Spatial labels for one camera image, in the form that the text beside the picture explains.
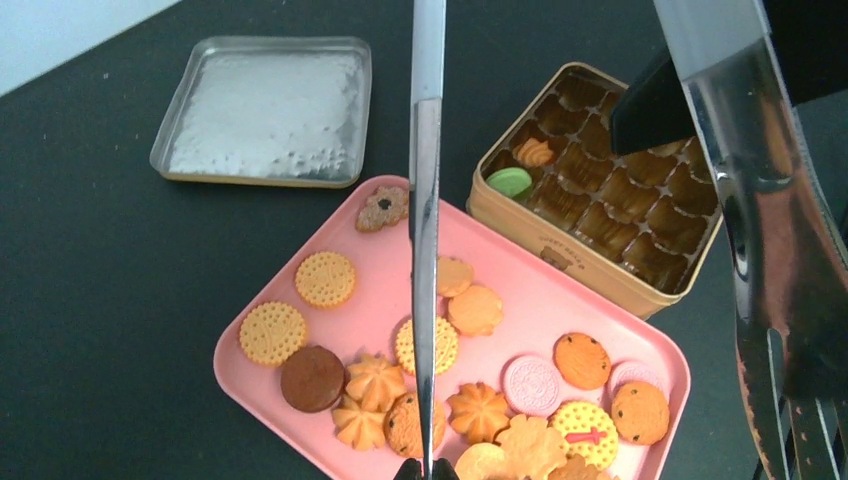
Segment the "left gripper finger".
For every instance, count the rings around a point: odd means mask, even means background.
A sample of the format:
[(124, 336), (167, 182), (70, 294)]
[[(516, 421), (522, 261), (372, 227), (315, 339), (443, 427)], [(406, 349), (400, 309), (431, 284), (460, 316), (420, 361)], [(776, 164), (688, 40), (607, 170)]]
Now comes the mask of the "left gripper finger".
[(696, 135), (686, 97), (666, 47), (643, 69), (610, 114), (611, 149), (620, 156)]

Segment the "gold cookie tin box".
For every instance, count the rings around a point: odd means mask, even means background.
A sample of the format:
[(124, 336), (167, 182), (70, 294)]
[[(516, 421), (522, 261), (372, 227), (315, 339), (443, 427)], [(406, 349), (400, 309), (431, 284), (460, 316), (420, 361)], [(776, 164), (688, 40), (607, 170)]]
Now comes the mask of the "gold cookie tin box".
[[(686, 296), (722, 223), (697, 138), (620, 156), (610, 114), (626, 85), (581, 62), (563, 65), (479, 160), (467, 211), (637, 317)], [(520, 165), (512, 150), (547, 140), (554, 159)], [(486, 178), (525, 169), (516, 198)]]

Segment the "metal tongs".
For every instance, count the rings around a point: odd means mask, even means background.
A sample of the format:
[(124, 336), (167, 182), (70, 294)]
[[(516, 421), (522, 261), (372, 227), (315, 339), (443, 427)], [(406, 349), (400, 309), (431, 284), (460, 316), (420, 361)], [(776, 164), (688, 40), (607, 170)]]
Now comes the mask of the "metal tongs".
[(796, 106), (847, 86), (843, 1), (658, 1), (723, 210), (740, 390), (763, 472), (847, 466), (847, 251)]

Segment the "green round cookie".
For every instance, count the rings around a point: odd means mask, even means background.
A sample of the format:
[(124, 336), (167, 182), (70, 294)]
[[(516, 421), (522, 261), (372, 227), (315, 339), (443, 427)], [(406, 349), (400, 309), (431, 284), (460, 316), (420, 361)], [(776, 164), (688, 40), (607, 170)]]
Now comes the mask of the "green round cookie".
[(507, 198), (516, 198), (533, 185), (531, 175), (520, 167), (507, 167), (489, 175), (485, 183)]

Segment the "pink plastic tray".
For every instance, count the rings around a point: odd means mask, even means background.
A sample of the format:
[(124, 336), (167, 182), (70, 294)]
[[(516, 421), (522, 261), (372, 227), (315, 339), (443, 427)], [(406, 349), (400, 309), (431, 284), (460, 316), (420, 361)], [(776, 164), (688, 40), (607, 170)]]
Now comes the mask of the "pink plastic tray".
[[(360, 353), (391, 355), (395, 329), (410, 315), (411, 247), (400, 223), (372, 234), (358, 232), (355, 220), (366, 198), (380, 186), (406, 185), (383, 175), (363, 182), (255, 296), (255, 305), (283, 302), (306, 319), (308, 340), (350, 362)], [(463, 383), (498, 386), (504, 367), (516, 356), (550, 358), (556, 340), (576, 331), (594, 337), (614, 362), (638, 360), (666, 385), (670, 428), (685, 408), (691, 375), (679, 347), (664, 333), (551, 267), (457, 208), (439, 208), (439, 250), (470, 263), (477, 283), (502, 299), (504, 320), (490, 336), (462, 338), (456, 363), (435, 381), (439, 399)], [(354, 294), (333, 309), (315, 309), (297, 294), (294, 275), (317, 251), (347, 256), (357, 272)], [(390, 479), (401, 458), (388, 448), (355, 451), (336, 439), (328, 412), (301, 413), (279, 389), (279, 371), (251, 361), (239, 344), (240, 321), (220, 337), (214, 371), (223, 391), (278, 437), (333, 479)]]

